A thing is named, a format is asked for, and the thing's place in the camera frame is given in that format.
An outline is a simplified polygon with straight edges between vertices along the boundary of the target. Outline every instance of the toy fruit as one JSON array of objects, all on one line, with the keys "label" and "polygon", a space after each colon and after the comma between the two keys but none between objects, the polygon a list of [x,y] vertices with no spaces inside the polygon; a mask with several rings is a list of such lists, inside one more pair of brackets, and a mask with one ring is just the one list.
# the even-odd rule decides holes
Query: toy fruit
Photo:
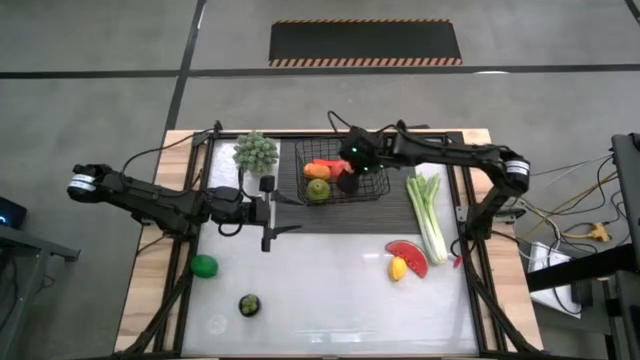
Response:
[{"label": "toy fruit", "polygon": [[421,278],[427,276],[429,270],[427,257],[416,244],[406,240],[396,240],[388,243],[384,248],[393,255],[403,258],[407,266]]},{"label": "toy fruit", "polygon": [[218,262],[209,255],[196,255],[189,264],[193,275],[208,279],[218,273]]},{"label": "toy fruit", "polygon": [[278,162],[278,146],[275,140],[265,138],[261,133],[252,131],[238,136],[238,144],[233,147],[233,155],[240,171],[250,171],[255,176],[271,172],[273,164]]},{"label": "toy fruit", "polygon": [[310,163],[304,166],[304,177],[307,179],[322,179],[329,181],[331,178],[331,169],[325,165]]},{"label": "toy fruit", "polygon": [[407,273],[407,262],[403,258],[394,256],[389,264],[389,277],[393,281],[398,281]]},{"label": "toy fruit", "polygon": [[307,185],[307,196],[309,200],[326,200],[329,197],[329,183],[322,179],[313,179]]},{"label": "toy fruit", "polygon": [[346,171],[349,174],[353,173],[351,164],[344,160],[313,159],[313,163],[317,165],[328,166],[329,168],[331,168],[331,177],[334,179],[337,179],[343,171]]},{"label": "toy fruit", "polygon": [[252,317],[260,311],[260,299],[253,294],[243,296],[238,303],[242,316]]}]

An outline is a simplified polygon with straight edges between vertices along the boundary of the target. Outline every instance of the yellow lemon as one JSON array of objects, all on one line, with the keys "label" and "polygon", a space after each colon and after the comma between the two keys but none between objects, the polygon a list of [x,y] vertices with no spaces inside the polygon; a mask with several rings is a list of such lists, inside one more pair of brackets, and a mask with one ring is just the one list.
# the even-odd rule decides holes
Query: yellow lemon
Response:
[{"label": "yellow lemon", "polygon": [[407,263],[403,258],[394,256],[389,264],[389,277],[393,281],[398,281],[407,273]]}]

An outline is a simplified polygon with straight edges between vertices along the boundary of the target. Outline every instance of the leek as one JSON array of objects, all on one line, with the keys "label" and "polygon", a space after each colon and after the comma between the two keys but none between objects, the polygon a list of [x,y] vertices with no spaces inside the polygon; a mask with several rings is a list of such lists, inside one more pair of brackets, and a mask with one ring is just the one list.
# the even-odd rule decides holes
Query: leek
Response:
[{"label": "leek", "polygon": [[443,264],[447,261],[447,246],[438,225],[434,209],[436,195],[440,190],[440,177],[433,175],[425,179],[422,175],[407,178],[407,191],[418,218],[425,251],[432,262]]}]

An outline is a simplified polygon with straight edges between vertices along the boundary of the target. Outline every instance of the wire basket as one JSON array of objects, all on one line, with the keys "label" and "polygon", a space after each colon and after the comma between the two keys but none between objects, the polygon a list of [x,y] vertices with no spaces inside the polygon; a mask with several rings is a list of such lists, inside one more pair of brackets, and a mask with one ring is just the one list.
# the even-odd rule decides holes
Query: wire basket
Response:
[{"label": "wire basket", "polygon": [[389,193],[389,176],[387,170],[382,169],[375,174],[360,176],[360,188],[352,195],[338,189],[335,179],[329,182],[329,197],[325,200],[311,200],[307,196],[307,186],[311,180],[304,176],[304,166],[313,159],[340,160],[338,152],[342,145],[342,137],[319,137],[300,140],[296,143],[296,180],[298,184],[298,199],[307,206],[349,203],[357,201],[377,200]]}]

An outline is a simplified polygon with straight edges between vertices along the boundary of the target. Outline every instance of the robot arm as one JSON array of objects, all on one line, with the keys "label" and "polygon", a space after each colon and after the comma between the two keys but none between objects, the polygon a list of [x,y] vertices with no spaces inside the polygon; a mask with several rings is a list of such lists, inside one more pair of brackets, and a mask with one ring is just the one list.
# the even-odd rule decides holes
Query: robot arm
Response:
[{"label": "robot arm", "polygon": [[249,202],[243,202],[242,189],[227,186],[175,191],[124,176],[107,165],[76,165],[73,172],[75,175],[67,188],[73,200],[109,203],[131,212],[131,217],[140,223],[154,221],[173,237],[193,238],[197,236],[197,227],[209,219],[219,225],[238,225],[238,230],[232,233],[224,233],[219,227],[218,232],[223,236],[236,235],[243,225],[257,225],[265,229],[261,247],[268,252],[277,234],[295,228],[269,228],[270,193],[275,187],[273,176],[260,179],[264,198],[250,197]]},{"label": "robot arm", "polygon": [[529,162],[505,146],[435,143],[408,134],[401,121],[389,127],[396,132],[369,133],[351,127],[340,149],[340,157],[361,174],[424,162],[481,169],[494,187],[481,203],[469,207],[465,231],[469,239],[490,238],[493,218],[502,205],[510,197],[519,197],[529,189]]}]

